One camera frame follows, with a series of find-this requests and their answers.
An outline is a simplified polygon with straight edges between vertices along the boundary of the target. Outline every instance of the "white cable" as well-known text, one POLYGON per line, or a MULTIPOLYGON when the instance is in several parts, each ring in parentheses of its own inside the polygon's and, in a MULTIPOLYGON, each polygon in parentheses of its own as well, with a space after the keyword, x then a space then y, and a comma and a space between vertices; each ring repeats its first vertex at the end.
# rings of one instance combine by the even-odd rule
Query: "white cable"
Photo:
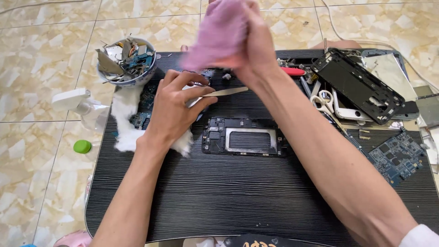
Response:
POLYGON ((68 0, 68 1, 59 1, 59 2, 48 1, 48 2, 42 2, 42 3, 39 3, 39 4, 27 4, 27 5, 22 5, 22 6, 13 7, 13 8, 10 8, 10 9, 3 10, 2 12, 0 12, 0 15, 4 14, 6 12, 12 11, 14 9, 23 8, 23 7, 40 6, 40 5, 45 5, 45 4, 77 3, 77 2, 85 2, 85 1, 90 1, 90 0, 68 0))
MULTIPOLYGON (((346 39, 342 38, 342 37, 340 36, 340 34, 337 32, 337 29, 335 28, 334 23, 333 23, 333 21, 332 21, 331 9, 329 8, 328 4, 326 4, 325 0, 322 0, 322 2, 323 2, 323 4, 326 6, 326 8, 328 9, 328 12, 329 12, 329 21, 331 22, 331 26, 332 26, 332 29, 334 30, 335 34, 337 35, 337 37, 338 37, 339 39, 341 39, 341 40, 346 40, 346 39)), ((391 46, 391 45, 389 45, 389 44, 386 44, 386 43, 383 43, 383 42, 379 42, 379 41, 371 41, 371 40, 353 40, 353 41, 356 41, 356 42, 358 42, 358 43, 360 43, 360 44, 379 44, 379 45, 383 45, 383 46, 386 46, 386 47, 390 47, 390 48, 392 48, 393 50, 397 50, 397 49, 394 48, 393 46, 391 46)), ((406 60, 407 64, 410 65, 410 67, 413 69, 413 71, 419 76, 419 78, 421 78, 421 79, 424 80, 428 85, 430 85, 431 87, 433 87, 434 89, 436 89, 437 91, 439 91, 439 88, 436 87, 436 85, 434 85, 432 82, 430 82, 427 78, 425 78, 425 77, 424 77, 424 76, 423 76, 418 70, 416 70, 415 67, 413 67, 413 65, 410 63, 410 61, 409 61, 406 57, 403 56, 403 58, 404 58, 404 60, 406 60)))

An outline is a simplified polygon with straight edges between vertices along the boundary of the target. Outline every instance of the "green bottle cap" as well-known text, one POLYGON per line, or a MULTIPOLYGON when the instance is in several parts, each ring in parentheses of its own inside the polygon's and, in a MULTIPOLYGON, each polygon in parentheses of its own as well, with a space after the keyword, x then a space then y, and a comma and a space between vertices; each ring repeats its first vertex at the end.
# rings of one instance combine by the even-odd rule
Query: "green bottle cap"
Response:
POLYGON ((77 153, 86 154, 91 149, 91 142, 86 140, 78 140, 73 145, 73 150, 77 153))

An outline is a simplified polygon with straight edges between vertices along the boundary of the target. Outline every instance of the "blue and white bowl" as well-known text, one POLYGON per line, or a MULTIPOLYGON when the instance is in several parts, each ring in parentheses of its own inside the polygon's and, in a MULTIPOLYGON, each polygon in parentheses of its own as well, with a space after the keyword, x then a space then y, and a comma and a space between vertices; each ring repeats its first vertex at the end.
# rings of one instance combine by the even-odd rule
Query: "blue and white bowl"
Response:
MULTIPOLYGON (((115 45, 116 43, 123 42, 123 41, 124 40, 119 40, 119 41, 115 42, 112 45, 115 45)), ((146 41, 144 39, 134 38, 134 41, 136 43, 138 43, 138 44, 146 44, 146 46, 147 46, 147 48, 149 50, 155 51, 154 46, 152 46, 151 43, 149 43, 148 41, 146 41)), ((151 66, 143 74, 139 75, 138 77, 136 77, 134 79, 128 80, 128 81, 121 81, 121 82, 112 82, 112 81, 110 81, 109 83, 111 83, 111 84, 113 84, 115 86, 120 86, 120 87, 133 87, 133 86, 143 86, 143 85, 145 85, 146 83, 148 83, 149 80, 151 80, 151 78, 153 77, 153 75, 155 73, 155 70, 157 68, 157 63, 155 61, 156 60, 156 54, 157 53, 154 53, 154 55, 152 56, 151 66)), ((97 62, 97 65, 96 65, 97 74, 99 75, 99 77, 102 80, 107 81, 108 79, 105 76, 105 73, 99 71, 98 67, 99 67, 99 62, 97 62)))

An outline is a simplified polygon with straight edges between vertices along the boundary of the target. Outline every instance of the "red tool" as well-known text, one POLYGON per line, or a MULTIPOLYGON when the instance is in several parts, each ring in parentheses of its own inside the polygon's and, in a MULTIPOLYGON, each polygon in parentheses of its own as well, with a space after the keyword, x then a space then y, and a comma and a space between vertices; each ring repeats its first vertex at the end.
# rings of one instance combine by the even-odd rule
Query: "red tool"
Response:
POLYGON ((287 67, 281 67, 281 69, 285 71, 289 76, 303 76, 306 74, 305 70, 303 69, 287 68, 287 67))

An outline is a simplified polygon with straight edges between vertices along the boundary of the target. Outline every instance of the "forearm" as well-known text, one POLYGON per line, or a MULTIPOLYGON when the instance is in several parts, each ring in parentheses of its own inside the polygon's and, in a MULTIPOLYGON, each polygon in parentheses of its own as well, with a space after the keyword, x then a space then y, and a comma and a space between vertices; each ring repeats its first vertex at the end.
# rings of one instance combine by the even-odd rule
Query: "forearm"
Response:
POLYGON ((92 247, 145 244, 155 184, 169 148, 148 143, 146 136, 141 138, 137 141, 139 152, 134 154, 93 238, 92 247))
POLYGON ((254 91, 340 221, 358 241, 398 246, 417 223, 395 190, 289 76, 279 70, 262 81, 254 91))

